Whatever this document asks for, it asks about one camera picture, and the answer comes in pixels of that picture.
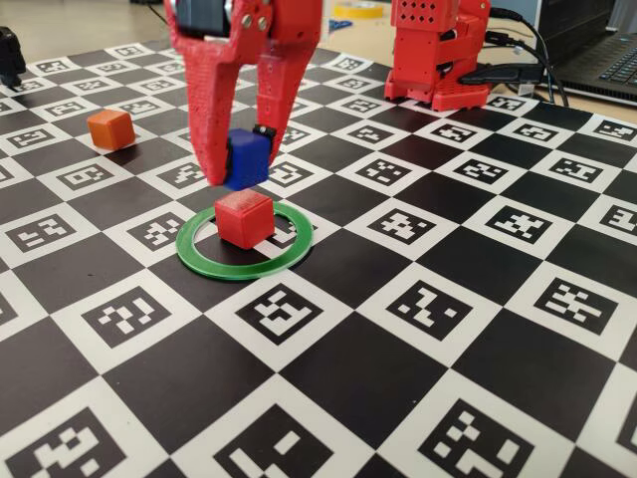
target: white square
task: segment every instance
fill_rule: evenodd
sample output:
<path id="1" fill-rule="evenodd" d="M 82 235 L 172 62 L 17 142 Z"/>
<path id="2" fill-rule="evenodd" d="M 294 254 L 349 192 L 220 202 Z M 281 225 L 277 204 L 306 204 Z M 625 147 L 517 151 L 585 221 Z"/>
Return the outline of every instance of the white square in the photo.
<path id="1" fill-rule="evenodd" d="M 637 124 L 631 122 L 595 114 L 579 129 L 579 132 L 637 147 Z"/>
<path id="2" fill-rule="evenodd" d="M 276 344 L 261 331 L 243 320 L 238 315 L 238 312 L 279 285 L 283 285 L 293 293 L 300 295 L 315 307 L 320 308 L 321 312 L 280 344 Z M 297 312 L 303 312 L 301 310 L 290 313 L 285 308 L 286 305 L 288 303 L 283 305 L 283 309 L 290 314 L 290 321 Z M 205 315 L 272 370 L 279 371 L 336 327 L 351 312 L 350 307 L 330 294 L 301 276 L 286 270 L 279 274 L 259 279 L 231 298 L 213 307 Z M 277 319 L 279 317 L 269 322 L 269 326 L 264 325 L 264 327 L 274 330 L 275 326 L 283 323 L 283 321 L 278 321 Z M 285 331 L 291 330 L 293 326 L 292 322 L 284 325 L 284 327 L 287 327 Z"/>
<path id="3" fill-rule="evenodd" d="M 436 169 L 436 172 L 494 194 L 501 194 L 524 176 L 527 170 L 471 151 L 463 151 Z"/>
<path id="4" fill-rule="evenodd" d="M 354 75 L 367 70 L 371 65 L 373 65 L 373 62 L 370 60 L 355 57 L 349 53 L 341 53 L 333 60 L 321 65 L 321 67 L 343 73 L 344 75 Z"/>
<path id="5" fill-rule="evenodd" d="M 321 167 L 291 154 L 281 154 L 270 166 L 269 179 L 259 185 L 278 196 L 289 197 L 328 176 L 331 172 Z"/>
<path id="6" fill-rule="evenodd" d="M 572 442 L 452 369 L 447 370 L 389 435 L 378 449 L 378 454 L 409 478 L 448 476 L 438 465 L 418 451 L 418 448 L 459 399 L 532 445 L 532 453 L 518 475 L 520 478 L 558 476 L 561 473 L 574 448 Z M 465 452 L 466 458 L 470 452 L 476 453 L 469 449 Z M 496 472 L 496 469 L 499 470 L 498 463 L 488 463 L 495 467 L 492 476 L 501 476 Z M 460 469 L 460 460 L 456 466 Z M 472 468 L 472 474 L 474 471 L 476 475 L 482 474 L 476 468 Z"/>
<path id="7" fill-rule="evenodd" d="M 127 62 L 124 60 L 114 60 L 112 62 L 99 63 L 98 65 L 91 65 L 85 67 L 85 70 L 90 71 L 96 75 L 107 77 L 109 75 L 116 75 L 118 73 L 130 72 L 139 68 L 135 63 Z"/>
<path id="8" fill-rule="evenodd" d="M 161 76 L 142 80 L 141 82 L 131 83 L 126 86 L 136 92 L 142 93 L 143 95 L 158 95 L 160 93 L 185 88 L 186 84 L 176 78 Z"/>
<path id="9" fill-rule="evenodd" d="M 9 303 L 14 313 L 8 310 L 0 312 L 0 342 L 47 317 L 47 311 L 12 271 L 0 274 L 0 296 Z M 9 319 L 5 316 L 9 314 L 16 317 Z"/>
<path id="10" fill-rule="evenodd" d="M 514 119 L 499 129 L 498 133 L 552 149 L 557 149 L 558 146 L 575 134 L 574 131 L 569 131 L 553 124 L 544 124 L 543 122 L 526 118 Z"/>
<path id="11" fill-rule="evenodd" d="M 132 174 L 123 167 L 106 157 L 98 156 L 48 172 L 38 176 L 38 180 L 64 201 L 70 201 L 130 177 Z"/>
<path id="12" fill-rule="evenodd" d="M 127 60 L 129 58 L 145 57 L 152 55 L 153 52 L 149 48 L 144 47 L 140 43 L 129 43 L 127 45 L 119 45 L 118 47 L 105 48 L 105 51 L 116 58 Z"/>
<path id="13" fill-rule="evenodd" d="M 81 97 L 69 98 L 42 107 L 31 108 L 31 111 L 46 121 L 65 120 L 82 113 L 92 112 L 99 108 Z"/>
<path id="14" fill-rule="evenodd" d="M 160 113 L 175 110 L 175 107 L 156 97 L 140 97 L 125 102 L 115 103 L 106 107 L 107 110 L 118 110 L 120 112 L 129 113 L 132 120 L 139 120 L 146 117 L 152 117 Z"/>
<path id="15" fill-rule="evenodd" d="M 372 121 L 371 119 L 363 119 L 343 129 L 339 129 L 331 135 L 378 151 L 394 142 L 404 139 L 409 135 L 409 132 Z"/>
<path id="16" fill-rule="evenodd" d="M 126 149 L 127 147 L 131 147 L 134 144 L 140 144 L 141 142 L 148 141 L 149 139 L 157 137 L 155 133 L 144 129 L 143 127 L 138 126 L 135 123 L 132 124 L 132 130 L 135 133 L 135 142 L 123 147 L 122 149 Z M 81 136 L 76 136 L 76 140 L 82 143 L 84 146 L 92 149 L 97 154 L 106 155 L 112 152 L 112 150 L 110 149 L 104 149 L 103 147 L 95 146 L 95 144 L 93 143 L 93 138 L 91 137 L 91 134 L 89 132 L 87 132 L 86 134 L 82 134 Z"/>
<path id="17" fill-rule="evenodd" d="M 12 157 L 0 159 L 0 189 L 31 179 L 33 175 Z"/>
<path id="18" fill-rule="evenodd" d="M 0 117 L 11 115 L 16 112 L 23 112 L 26 108 L 10 98 L 0 98 Z"/>
<path id="19" fill-rule="evenodd" d="M 83 96 L 114 90 L 115 88 L 121 87 L 121 83 L 109 77 L 92 77 L 64 83 L 60 86 L 65 90 L 69 90 L 74 95 Z"/>
<path id="20" fill-rule="evenodd" d="M 550 222 L 550 225 L 535 239 L 534 242 L 528 242 L 519 236 L 514 236 L 504 232 L 503 229 L 497 229 L 487 225 L 487 222 L 494 218 L 504 208 L 513 208 L 516 211 L 519 211 L 526 217 L 521 217 L 521 221 L 527 225 L 543 227 L 546 222 Z M 541 224 L 534 226 L 534 217 L 537 218 Z M 478 212 L 471 216 L 463 225 L 473 231 L 479 232 L 487 237 L 491 237 L 498 242 L 502 242 L 503 244 L 507 244 L 508 246 L 526 252 L 527 254 L 531 254 L 540 259 L 546 259 L 548 254 L 551 253 L 554 247 L 571 229 L 573 223 L 566 219 L 562 219 L 561 217 L 535 209 L 534 207 L 527 206 L 526 204 L 522 204 L 502 196 L 496 196 L 480 208 Z"/>
<path id="21" fill-rule="evenodd" d="M 305 126 L 294 121 L 288 121 L 288 127 L 284 133 L 279 150 L 281 152 L 292 152 L 295 149 L 310 144 L 320 137 L 325 136 L 323 131 Z"/>
<path id="22" fill-rule="evenodd" d="M 371 168 L 372 173 L 375 174 L 377 172 L 377 170 L 375 169 L 375 164 L 379 164 L 379 161 L 387 164 L 387 166 L 397 166 L 402 169 L 407 169 L 409 172 L 405 173 L 395 182 L 391 182 L 389 180 L 383 182 L 380 179 L 382 179 L 384 176 L 380 176 L 379 180 L 374 180 L 370 179 L 369 176 L 358 174 L 360 171 L 367 170 L 366 168 Z M 375 191 L 382 192 L 383 194 L 387 194 L 388 196 L 393 196 L 395 194 L 398 194 L 403 189 L 409 187 L 411 184 L 416 182 L 427 173 L 429 173 L 429 169 L 426 169 L 422 166 L 403 161 L 402 159 L 390 156 L 389 154 L 385 154 L 384 152 L 375 151 L 343 168 L 337 174 Z M 391 174 L 392 172 L 390 171 L 387 173 L 387 176 L 390 176 Z"/>
<path id="23" fill-rule="evenodd" d="M 532 100 L 530 98 L 495 94 L 489 95 L 484 108 L 492 112 L 506 113 L 507 115 L 520 118 L 534 109 L 538 103 L 538 100 Z"/>
<path id="24" fill-rule="evenodd" d="M 51 80 L 47 80 L 46 78 L 42 77 L 35 77 L 28 80 L 23 80 L 22 85 L 20 85 L 19 87 L 8 88 L 0 84 L 0 93 L 9 98 L 19 97 L 21 95 L 27 95 L 29 93 L 48 90 L 49 88 L 53 88 L 55 85 L 56 84 L 53 83 Z"/>
<path id="25" fill-rule="evenodd" d="M 108 236 L 112 242 L 134 257 L 144 267 L 150 267 L 177 252 L 175 241 L 170 241 L 158 249 L 151 250 L 128 233 L 128 231 L 135 226 L 143 224 L 166 213 L 174 214 L 182 219 L 184 223 L 194 216 L 194 213 L 186 206 L 172 201 L 168 204 L 164 204 L 135 216 L 132 219 L 128 219 L 125 222 L 119 223 L 116 226 L 112 226 L 112 228 L 104 231 L 104 234 Z M 209 227 L 202 228 L 197 234 L 197 241 L 210 237 L 216 231 L 217 227 L 214 224 L 210 224 Z"/>
<path id="26" fill-rule="evenodd" d="M 370 78 L 359 77 L 357 75 L 346 75 L 344 77 L 334 78 L 333 80 L 329 80 L 323 84 L 327 87 L 352 93 L 353 95 L 360 95 L 384 85 L 383 82 L 372 80 Z"/>
<path id="27" fill-rule="evenodd" d="M 7 467 L 9 458 L 45 437 L 68 420 L 83 413 L 86 409 L 104 427 L 108 438 L 115 442 L 124 456 L 122 461 L 108 471 L 108 478 L 146 475 L 167 459 L 168 455 L 164 449 L 121 401 L 121 398 L 108 386 L 106 381 L 98 376 L 0 437 L 0 475 L 12 476 Z M 87 440 L 96 439 L 88 426 L 75 431 L 83 432 Z M 95 458 L 86 463 L 80 461 L 85 455 L 85 453 L 77 453 L 85 448 L 81 443 L 77 445 L 81 447 L 78 450 L 69 451 L 64 448 L 58 450 L 57 445 L 60 445 L 60 441 L 59 438 L 56 438 L 52 437 L 52 440 L 47 444 L 54 449 L 51 453 L 53 457 L 58 458 L 58 463 L 66 464 L 69 460 L 71 463 L 68 463 L 67 466 L 70 467 L 78 462 L 78 466 L 87 467 L 87 469 L 95 468 L 95 464 L 104 465 L 99 462 L 94 463 Z M 100 446 L 100 442 L 98 441 L 93 446 Z M 34 461 L 42 464 L 35 456 Z M 40 472 L 37 475 L 49 476 Z"/>
<path id="28" fill-rule="evenodd" d="M 332 451 L 314 478 L 354 476 L 373 455 L 369 445 L 282 377 L 273 375 L 229 412 L 173 453 L 173 461 L 190 478 L 231 478 L 214 459 L 214 455 L 274 405 L 279 406 Z M 263 470 L 260 471 L 262 474 L 254 476 L 286 476 L 281 473 L 264 475 Z"/>
<path id="29" fill-rule="evenodd" d="M 327 219 L 323 219 L 313 212 L 303 209 L 297 204 L 293 204 L 286 199 L 280 202 L 281 204 L 288 204 L 295 209 L 298 209 L 300 212 L 305 214 L 306 217 L 308 217 L 314 229 L 314 233 L 312 235 L 313 246 L 340 229 L 340 226 L 337 226 L 336 224 L 329 222 Z M 275 234 L 265 241 L 257 244 L 255 249 L 270 258 L 278 257 L 292 247 L 296 237 L 296 230 L 290 229 L 283 231 L 277 227 L 277 224 L 275 223 Z"/>
<path id="30" fill-rule="evenodd" d="M 0 149 L 9 156 L 38 149 L 69 139 L 71 136 L 57 126 L 45 122 L 0 135 Z"/>
<path id="31" fill-rule="evenodd" d="M 193 179 L 196 180 L 190 184 L 185 185 L 184 187 L 177 187 L 176 185 L 174 185 L 174 183 L 170 183 L 160 177 L 162 173 L 171 170 L 175 170 L 175 174 L 178 174 L 178 168 L 180 167 L 187 168 L 188 170 L 186 171 L 186 173 L 188 173 L 189 175 L 194 174 Z M 170 161 L 163 166 L 155 167 L 154 169 L 143 172 L 142 174 L 138 174 L 137 177 L 147 182 L 155 189 L 160 190 L 172 199 L 180 199 L 184 196 L 187 196 L 188 194 L 197 192 L 199 189 L 203 189 L 208 184 L 206 176 L 199 167 L 199 163 L 197 162 L 195 156 L 186 156 L 182 157 L 181 159 Z"/>
<path id="32" fill-rule="evenodd" d="M 144 329 L 138 335 L 131 336 L 125 342 L 112 348 L 82 317 L 82 314 L 97 307 L 105 306 L 108 301 L 112 301 L 136 287 L 141 288 L 163 306 L 169 315 L 151 327 Z M 51 317 L 89 363 L 99 373 L 106 373 L 181 329 L 199 317 L 200 314 L 188 301 L 163 283 L 157 276 L 149 270 L 143 269 L 112 286 L 61 309 Z"/>
<path id="33" fill-rule="evenodd" d="M 22 249 L 20 249 L 7 235 L 7 233 L 19 228 L 20 226 L 25 226 L 41 219 L 44 220 L 51 216 L 60 217 L 60 219 L 65 221 L 74 230 L 74 232 L 63 236 L 60 239 L 51 241 L 49 244 L 39 246 L 38 244 L 41 242 L 36 243 L 34 246 L 37 247 L 28 251 L 22 251 Z M 85 219 L 84 216 L 82 216 L 69 204 L 63 202 L 56 206 L 34 212 L 28 216 L 23 216 L 14 221 L 0 225 L 0 257 L 2 257 L 4 262 L 13 269 L 54 251 L 59 251 L 64 247 L 75 244 L 76 242 L 93 236 L 98 232 L 100 232 L 100 230 L 96 226 Z"/>
<path id="34" fill-rule="evenodd" d="M 631 478 L 637 477 L 637 454 L 617 439 L 636 399 L 637 372 L 616 364 L 577 438 L 579 448 Z"/>
<path id="35" fill-rule="evenodd" d="M 418 129 L 414 134 L 468 150 L 493 133 L 472 124 L 464 124 L 452 119 L 438 119 Z"/>
<path id="36" fill-rule="evenodd" d="M 418 219 L 422 219 L 423 224 L 430 223 L 433 227 L 427 226 L 426 232 L 421 237 L 417 238 L 410 244 L 407 244 L 401 240 L 390 237 L 386 234 L 373 230 L 369 227 L 370 224 L 377 222 L 380 218 L 387 216 L 392 211 L 397 210 L 399 213 L 407 213 L 415 216 Z M 412 229 L 416 227 L 416 224 L 411 224 Z M 415 261 L 422 256 L 429 249 L 434 247 L 445 237 L 451 234 L 458 224 L 452 222 L 443 217 L 432 214 L 429 211 L 420 209 L 416 206 L 412 206 L 406 202 L 399 201 L 395 198 L 389 198 L 385 202 L 374 207 L 370 211 L 366 212 L 360 217 L 357 217 L 352 222 L 345 226 L 348 231 L 354 232 L 361 237 L 374 241 L 381 246 L 386 247 L 398 254 L 405 256 L 412 261 Z"/>
<path id="37" fill-rule="evenodd" d="M 430 288 L 442 291 L 471 308 L 471 311 L 442 341 L 387 310 L 406 291 L 421 281 Z M 408 306 L 403 304 L 399 307 L 402 308 L 403 314 L 409 312 Z M 451 366 L 474 339 L 482 333 L 500 309 L 499 305 L 484 297 L 425 269 L 419 264 L 412 263 L 367 299 L 357 310 L 423 354 L 446 366 Z"/>
<path id="38" fill-rule="evenodd" d="M 552 295 L 549 298 L 549 308 L 556 312 L 549 312 L 546 307 L 541 309 L 535 305 L 549 290 L 553 281 L 573 285 L 589 294 L 601 296 L 617 304 L 617 308 L 600 334 L 586 329 L 583 325 L 570 322 L 560 315 L 560 313 L 566 312 L 562 309 L 566 306 L 571 312 L 578 311 L 589 315 L 589 317 L 601 317 L 604 312 L 587 304 L 585 298 L 573 297 L 569 294 L 568 289 L 564 291 L 563 295 Z M 516 294 L 511 297 L 506 307 L 530 321 L 562 334 L 613 360 L 619 360 L 637 326 L 637 316 L 635 315 L 637 299 L 548 262 L 542 262 L 535 269 Z"/>
<path id="39" fill-rule="evenodd" d="M 395 108 L 395 104 L 363 95 L 353 95 L 331 103 L 327 107 L 347 115 L 367 119 Z"/>
<path id="40" fill-rule="evenodd" d="M 72 72 L 73 70 L 79 70 L 81 67 L 73 63 L 67 57 L 52 58 L 49 60 L 42 60 L 27 65 L 27 68 L 38 77 L 47 77 L 49 75 L 56 75 L 58 73 Z"/>
<path id="41" fill-rule="evenodd" d="M 600 195 L 577 224 L 637 246 L 637 204 Z"/>
<path id="42" fill-rule="evenodd" d="M 584 189 L 604 192 L 621 169 L 586 157 L 553 150 L 532 167 L 531 171 Z"/>

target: green ring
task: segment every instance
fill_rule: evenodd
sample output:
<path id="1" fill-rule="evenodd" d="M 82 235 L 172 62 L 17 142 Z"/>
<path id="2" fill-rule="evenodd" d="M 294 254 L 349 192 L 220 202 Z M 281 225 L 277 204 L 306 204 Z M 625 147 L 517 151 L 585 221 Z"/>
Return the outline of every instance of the green ring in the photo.
<path id="1" fill-rule="evenodd" d="M 202 276 L 226 281 L 248 281 L 288 269 L 305 257 L 312 247 L 313 227 L 310 220 L 298 209 L 275 202 L 275 214 L 283 216 L 295 225 L 297 239 L 286 252 L 274 259 L 244 266 L 221 264 L 201 255 L 195 246 L 199 229 L 215 217 L 215 208 L 209 207 L 186 222 L 177 235 L 177 254 L 189 269 Z"/>

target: wire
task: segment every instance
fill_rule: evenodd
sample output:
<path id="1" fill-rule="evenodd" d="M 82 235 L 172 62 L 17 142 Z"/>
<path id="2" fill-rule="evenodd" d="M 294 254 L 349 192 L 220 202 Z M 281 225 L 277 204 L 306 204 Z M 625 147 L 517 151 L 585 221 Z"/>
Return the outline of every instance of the wire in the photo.
<path id="1" fill-rule="evenodd" d="M 161 15 L 159 15 L 159 12 L 157 12 L 152 5 L 150 5 L 149 3 L 146 3 L 146 7 L 148 7 L 150 11 L 154 13 L 157 16 L 157 18 L 164 23 L 164 25 L 168 25 L 168 22 L 166 22 L 166 19 L 163 18 Z"/>

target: black object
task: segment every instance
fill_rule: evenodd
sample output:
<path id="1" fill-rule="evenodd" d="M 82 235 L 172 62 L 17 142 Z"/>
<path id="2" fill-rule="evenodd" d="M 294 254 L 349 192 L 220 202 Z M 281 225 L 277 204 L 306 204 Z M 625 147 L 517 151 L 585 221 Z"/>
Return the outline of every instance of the black object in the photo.
<path id="1" fill-rule="evenodd" d="M 225 0 L 180 0 L 177 2 L 179 30 L 195 37 L 230 37 L 230 21 Z"/>
<path id="2" fill-rule="evenodd" d="M 9 28 L 0 27 L 0 81 L 9 88 L 19 87 L 22 80 L 18 75 L 26 71 L 18 37 Z"/>

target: black and white checkerboard mat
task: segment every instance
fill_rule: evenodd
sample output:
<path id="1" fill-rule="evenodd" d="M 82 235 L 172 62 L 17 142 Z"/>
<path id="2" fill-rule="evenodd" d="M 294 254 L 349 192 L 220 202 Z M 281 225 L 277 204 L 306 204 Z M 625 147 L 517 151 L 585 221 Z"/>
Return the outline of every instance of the black and white checkerboard mat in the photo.
<path id="1" fill-rule="evenodd" d="M 318 51 L 259 189 L 316 228 L 252 283 L 175 255 L 207 187 L 167 44 L 0 90 L 0 476 L 637 477 L 637 127 L 432 113 Z M 233 125 L 254 124 L 256 71 Z M 134 118 L 96 149 L 86 118 Z M 278 223 L 251 263 L 289 246 Z"/>

